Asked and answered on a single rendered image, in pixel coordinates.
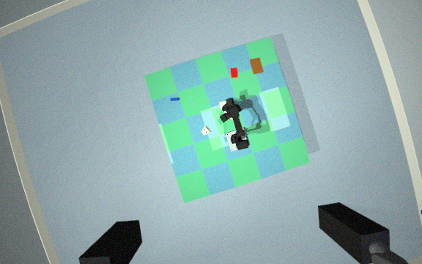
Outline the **brown rectangular block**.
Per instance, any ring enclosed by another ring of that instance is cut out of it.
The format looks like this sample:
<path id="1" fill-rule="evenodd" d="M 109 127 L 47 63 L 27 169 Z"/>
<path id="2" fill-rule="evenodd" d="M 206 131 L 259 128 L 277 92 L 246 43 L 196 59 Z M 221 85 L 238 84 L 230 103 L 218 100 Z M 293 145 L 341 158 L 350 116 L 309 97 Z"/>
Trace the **brown rectangular block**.
<path id="1" fill-rule="evenodd" d="M 253 74 L 264 72 L 261 59 L 259 57 L 255 59 L 250 59 L 250 62 L 251 62 Z"/>

